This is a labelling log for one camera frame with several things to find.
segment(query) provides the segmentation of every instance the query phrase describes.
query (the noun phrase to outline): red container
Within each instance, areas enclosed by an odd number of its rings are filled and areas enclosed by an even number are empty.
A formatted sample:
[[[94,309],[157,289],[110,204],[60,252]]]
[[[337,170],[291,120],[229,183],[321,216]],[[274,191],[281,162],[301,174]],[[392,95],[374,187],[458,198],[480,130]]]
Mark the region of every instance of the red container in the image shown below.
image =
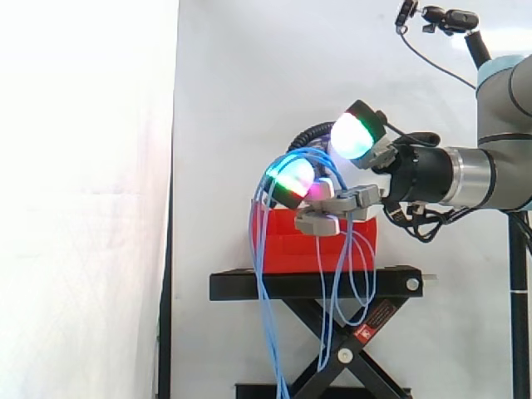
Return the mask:
[[[268,215],[268,229],[264,251],[264,273],[312,273],[318,272],[318,258],[316,255],[316,238],[304,235],[295,228],[296,212],[290,209],[274,209]],[[347,229],[347,221],[341,220],[340,227]],[[377,241],[377,222],[370,219],[367,222],[355,223],[354,230],[361,234],[375,252]],[[321,237],[320,253],[324,272],[334,272],[338,258],[342,252],[345,235]],[[366,259],[367,269],[374,267],[372,252],[364,240],[357,241]],[[364,263],[357,246],[352,246],[352,266],[354,270],[363,270]],[[349,270],[347,256],[343,270]]]

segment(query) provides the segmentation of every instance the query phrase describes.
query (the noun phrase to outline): red warning sticker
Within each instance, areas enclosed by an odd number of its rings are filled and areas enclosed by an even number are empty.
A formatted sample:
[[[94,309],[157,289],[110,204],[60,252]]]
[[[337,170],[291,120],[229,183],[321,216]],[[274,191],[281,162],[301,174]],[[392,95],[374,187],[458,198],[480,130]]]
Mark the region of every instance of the red warning sticker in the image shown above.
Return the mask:
[[[366,345],[397,311],[397,307],[385,299],[372,310],[366,322],[355,330],[353,335]]]

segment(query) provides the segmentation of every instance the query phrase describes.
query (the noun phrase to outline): black cylinder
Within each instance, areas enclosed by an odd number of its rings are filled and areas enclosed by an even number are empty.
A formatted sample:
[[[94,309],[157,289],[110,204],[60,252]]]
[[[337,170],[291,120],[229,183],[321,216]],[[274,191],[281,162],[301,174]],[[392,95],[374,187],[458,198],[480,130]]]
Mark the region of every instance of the black cylinder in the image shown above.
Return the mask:
[[[465,37],[467,48],[473,58],[476,69],[479,69],[482,64],[491,59],[490,52],[486,48],[480,32],[473,32]]]
[[[526,221],[526,213],[517,217]],[[529,311],[526,241],[518,222],[509,217],[510,306],[514,399],[530,399]]]
[[[396,202],[442,201],[453,179],[449,155],[441,148],[397,145],[396,160],[387,168],[374,171],[392,175],[388,199]]]

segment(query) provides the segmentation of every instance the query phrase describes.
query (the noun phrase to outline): white wall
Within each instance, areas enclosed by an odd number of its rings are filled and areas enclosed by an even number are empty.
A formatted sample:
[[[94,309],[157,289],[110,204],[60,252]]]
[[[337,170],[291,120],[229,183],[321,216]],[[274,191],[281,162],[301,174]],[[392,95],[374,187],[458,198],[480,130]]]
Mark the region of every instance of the white wall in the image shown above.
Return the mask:
[[[1,9],[0,397],[149,398],[177,1]]]
[[[475,145],[474,93],[402,45],[393,26],[400,3],[181,2],[174,398],[230,399],[236,382],[273,381],[257,303],[210,303],[208,283],[210,273],[249,266],[252,190],[298,132],[361,98],[405,130],[437,131],[444,145]],[[478,12],[484,28],[527,27],[532,16],[526,1],[505,2],[504,9],[496,0],[439,3]],[[468,55],[443,34],[422,35],[417,21],[409,38],[475,81]],[[436,273],[439,282],[410,301],[369,352],[416,397],[510,397],[504,218],[473,214],[430,245],[384,218],[379,229],[379,265],[411,264]],[[293,379],[318,342],[282,304],[275,310],[285,371]],[[357,382],[342,376],[338,383]]]

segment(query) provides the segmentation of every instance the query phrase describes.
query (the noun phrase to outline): coiled black cable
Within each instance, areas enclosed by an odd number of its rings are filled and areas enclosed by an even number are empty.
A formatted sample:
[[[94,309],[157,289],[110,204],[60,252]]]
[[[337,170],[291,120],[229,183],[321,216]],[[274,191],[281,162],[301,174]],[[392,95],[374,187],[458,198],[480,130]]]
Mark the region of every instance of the coiled black cable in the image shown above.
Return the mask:
[[[334,122],[323,122],[319,125],[309,127],[305,131],[296,135],[295,139],[293,139],[292,143],[290,143],[287,152],[296,150],[298,148],[306,147],[311,143],[311,141],[328,135],[329,133],[331,133],[331,128],[333,127],[333,125]]]
[[[406,214],[411,216],[408,219],[398,202],[383,199],[382,204],[384,205],[384,215],[392,224],[404,229],[408,235],[425,244],[430,243],[444,225],[455,223],[471,212],[478,210],[477,208],[462,208],[441,213],[432,209],[423,209],[422,214],[418,214],[414,210],[417,205],[410,204],[406,210]],[[422,233],[420,227],[427,224],[435,224],[435,226],[428,232]]]

